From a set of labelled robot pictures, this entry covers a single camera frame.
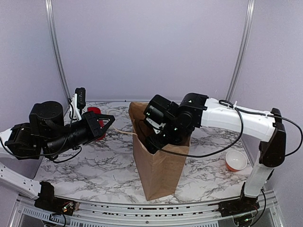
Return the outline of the brown paper bag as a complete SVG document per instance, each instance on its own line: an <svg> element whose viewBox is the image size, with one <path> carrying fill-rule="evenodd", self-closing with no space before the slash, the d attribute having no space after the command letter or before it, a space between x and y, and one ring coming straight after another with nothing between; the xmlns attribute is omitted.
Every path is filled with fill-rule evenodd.
<svg viewBox="0 0 303 227"><path fill-rule="evenodd" d="M147 103L131 102L128 114L133 126L133 157L142 183L147 201L159 199L175 193L179 183L186 157L189 153L190 136L186 136L180 145L168 144L163 147L169 154L161 150L151 154L145 146L144 136L150 136L149 129L142 120Z"/></svg>

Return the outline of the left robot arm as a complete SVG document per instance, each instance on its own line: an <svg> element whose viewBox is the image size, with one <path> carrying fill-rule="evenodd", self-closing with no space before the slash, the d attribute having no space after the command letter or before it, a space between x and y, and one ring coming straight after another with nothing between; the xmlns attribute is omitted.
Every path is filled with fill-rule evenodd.
<svg viewBox="0 0 303 227"><path fill-rule="evenodd" d="M56 101L35 104L29 122L17 124L0 134L1 148L18 160L45 157L53 162L70 149L81 152L82 146L103 137L115 121L114 116L85 112L79 121L64 124L63 107ZM20 190L35 201L35 206L53 212L71 215L75 202L58 198L49 182L33 183L15 173L8 176L8 183L17 184Z"/></svg>

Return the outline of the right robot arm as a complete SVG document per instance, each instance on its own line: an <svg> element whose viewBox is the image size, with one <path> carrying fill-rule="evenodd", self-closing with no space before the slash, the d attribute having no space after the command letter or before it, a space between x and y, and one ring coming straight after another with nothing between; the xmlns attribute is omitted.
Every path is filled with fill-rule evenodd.
<svg viewBox="0 0 303 227"><path fill-rule="evenodd" d="M215 127L255 137L260 140L259 156L242 187L234 207L244 212L253 204L259 191L285 160L286 131L278 109L259 111L237 107L225 100L188 93L180 104L155 95L147 104L144 123L153 130L145 140L150 153L164 150L168 144L180 145L196 128Z"/></svg>

